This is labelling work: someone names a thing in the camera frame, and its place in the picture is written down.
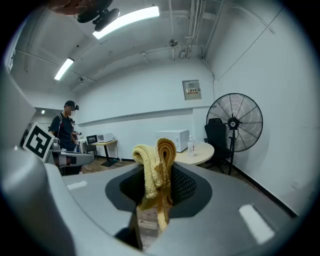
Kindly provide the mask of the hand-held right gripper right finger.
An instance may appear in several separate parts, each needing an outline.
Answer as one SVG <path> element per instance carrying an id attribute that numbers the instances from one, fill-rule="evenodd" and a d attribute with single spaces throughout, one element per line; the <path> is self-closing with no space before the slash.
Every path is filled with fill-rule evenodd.
<path id="1" fill-rule="evenodd" d="M 242 180 L 176 162 L 195 181 L 194 194 L 170 209 L 169 224 L 146 250 L 151 256 L 266 254 L 292 218 Z"/>

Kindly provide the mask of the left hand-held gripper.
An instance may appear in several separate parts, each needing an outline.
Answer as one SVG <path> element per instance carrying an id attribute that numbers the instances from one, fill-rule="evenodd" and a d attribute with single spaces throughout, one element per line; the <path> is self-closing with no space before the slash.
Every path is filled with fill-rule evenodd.
<path id="1" fill-rule="evenodd" d="M 22 146 L 35 154 L 43 163 L 56 166 L 83 166 L 94 161 L 89 153 L 61 151 L 60 140 L 47 131 L 42 125 L 34 122 Z"/>

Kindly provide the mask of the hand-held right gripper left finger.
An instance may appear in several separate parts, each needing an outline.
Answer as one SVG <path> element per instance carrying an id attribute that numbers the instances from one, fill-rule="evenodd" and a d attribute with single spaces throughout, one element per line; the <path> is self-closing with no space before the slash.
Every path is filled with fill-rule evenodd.
<path id="1" fill-rule="evenodd" d="M 137 218 L 137 205 L 144 196 L 143 166 L 135 163 L 65 176 L 63 181 L 80 208 L 99 228 L 135 249 L 143 249 Z"/>

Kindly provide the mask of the yellow cloth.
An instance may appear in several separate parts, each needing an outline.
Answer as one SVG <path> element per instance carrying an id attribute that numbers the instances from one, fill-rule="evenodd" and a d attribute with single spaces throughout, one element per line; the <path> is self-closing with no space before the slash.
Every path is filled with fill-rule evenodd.
<path id="1" fill-rule="evenodd" d="M 165 137 L 159 138 L 154 147 L 138 144 L 132 150 L 133 159 L 143 165 L 144 173 L 144 196 L 138 208 L 143 211 L 156 207 L 161 232 L 168 226 L 173 206 L 171 176 L 176 154 L 174 142 Z"/>

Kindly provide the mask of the wooden desk with black leg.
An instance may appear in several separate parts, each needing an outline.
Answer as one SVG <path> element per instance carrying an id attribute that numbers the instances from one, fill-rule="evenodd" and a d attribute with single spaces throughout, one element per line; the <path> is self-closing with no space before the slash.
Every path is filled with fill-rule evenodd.
<path id="1" fill-rule="evenodd" d="M 113 159 L 111 160 L 110 157 L 109 157 L 109 153 L 108 153 L 108 149 L 107 149 L 107 145 L 110 145 L 110 144 L 117 144 L 117 140 L 111 140 L 111 141 L 108 141 L 108 142 L 96 142 L 96 143 L 92 143 L 91 145 L 92 146 L 103 146 L 104 147 L 104 152 L 105 152 L 105 157 L 106 157 L 106 162 L 102 163 L 101 165 L 102 166 L 105 166 L 105 167 L 111 167 L 112 165 L 114 165 L 117 160 L 116 159 Z"/>

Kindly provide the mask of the clear plastic water bottle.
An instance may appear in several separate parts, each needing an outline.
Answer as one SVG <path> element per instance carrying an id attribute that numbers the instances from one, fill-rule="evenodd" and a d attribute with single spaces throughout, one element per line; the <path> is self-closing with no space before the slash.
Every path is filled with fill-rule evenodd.
<path id="1" fill-rule="evenodd" d="M 188 148 L 187 148 L 188 149 L 188 156 L 190 158 L 193 158 L 195 155 L 195 141 L 194 141 L 192 135 L 189 136 L 187 146 L 188 146 Z"/>

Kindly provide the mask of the black office chair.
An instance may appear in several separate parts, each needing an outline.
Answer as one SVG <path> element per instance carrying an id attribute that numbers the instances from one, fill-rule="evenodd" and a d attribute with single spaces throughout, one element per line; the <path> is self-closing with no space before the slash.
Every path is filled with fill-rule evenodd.
<path id="1" fill-rule="evenodd" d="M 214 154 L 209 163 L 210 167 L 216 166 L 224 174 L 221 162 L 231 157 L 231 150 L 227 148 L 227 127 L 220 118 L 210 118 L 208 124 L 204 126 L 207 138 L 204 142 L 214 148 Z"/>

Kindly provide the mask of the black floor fan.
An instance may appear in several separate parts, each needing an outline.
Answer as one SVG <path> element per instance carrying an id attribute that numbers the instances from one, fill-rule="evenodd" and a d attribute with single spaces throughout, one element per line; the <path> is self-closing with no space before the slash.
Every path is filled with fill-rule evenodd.
<path id="1" fill-rule="evenodd" d="M 250 149 L 259 140 L 263 131 L 263 115 L 251 97 L 242 93 L 228 93 L 210 106 L 205 125 L 213 118 L 220 118 L 226 125 L 226 144 L 231 157 L 222 162 L 229 162 L 230 175 L 235 153 Z"/>

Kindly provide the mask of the white ceiling light tube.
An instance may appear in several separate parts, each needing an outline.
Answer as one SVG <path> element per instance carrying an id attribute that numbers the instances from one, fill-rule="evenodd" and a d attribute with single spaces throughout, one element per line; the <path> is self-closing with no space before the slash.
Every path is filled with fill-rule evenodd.
<path id="1" fill-rule="evenodd" d="M 160 12 L 159 12 L 158 6 L 152 6 L 152 7 L 136 10 L 118 17 L 116 20 L 112 21 L 110 24 L 105 26 L 101 31 L 93 32 L 92 35 L 99 40 L 104 36 L 106 36 L 107 34 L 110 34 L 111 32 L 118 30 L 122 27 L 125 27 L 132 23 L 142 21 L 145 19 L 155 18 L 155 17 L 158 17 L 159 15 L 160 15 Z"/>
<path id="2" fill-rule="evenodd" d="M 56 73 L 54 79 L 56 81 L 59 81 L 62 76 L 65 74 L 65 72 L 70 68 L 70 66 L 74 63 L 74 60 L 70 57 L 68 57 L 65 62 L 63 63 L 63 65 L 60 67 L 60 69 L 58 70 L 58 72 Z"/>

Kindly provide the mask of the grey electrical panel box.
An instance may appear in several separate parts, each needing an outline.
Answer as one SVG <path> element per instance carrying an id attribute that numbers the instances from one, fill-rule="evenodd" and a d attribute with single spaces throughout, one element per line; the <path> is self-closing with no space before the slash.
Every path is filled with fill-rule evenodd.
<path id="1" fill-rule="evenodd" d="M 200 83 L 198 80 L 183 80 L 182 81 L 184 99 L 188 100 L 200 100 L 201 96 L 201 89 Z"/>

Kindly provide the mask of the white ceiling pipes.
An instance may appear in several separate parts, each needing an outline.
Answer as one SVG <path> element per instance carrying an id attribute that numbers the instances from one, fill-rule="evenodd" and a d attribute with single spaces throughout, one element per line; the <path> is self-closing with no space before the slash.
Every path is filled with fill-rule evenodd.
<path id="1" fill-rule="evenodd" d="M 210 32 L 210 35 L 208 36 L 208 41 L 205 45 L 205 47 L 201 50 L 199 59 L 203 60 L 206 54 L 206 50 L 208 48 L 209 42 L 211 40 L 211 37 L 213 36 L 213 32 L 216 28 L 216 25 L 218 23 L 218 19 L 220 17 L 220 14 L 222 12 L 223 6 L 225 0 L 213 0 L 214 2 L 220 3 L 219 9 L 217 14 L 215 15 L 214 18 L 214 24 L 212 27 L 212 30 Z M 190 6 L 190 16 L 188 17 L 189 23 L 187 27 L 188 31 L 188 36 L 186 38 L 186 45 L 184 49 L 184 55 L 182 56 L 183 58 L 189 58 L 189 53 L 190 49 L 192 48 L 192 42 L 195 39 L 196 42 L 198 42 L 200 32 L 201 32 L 201 27 L 205 15 L 205 9 L 206 9 L 206 2 L 207 0 L 191 0 L 191 6 Z"/>

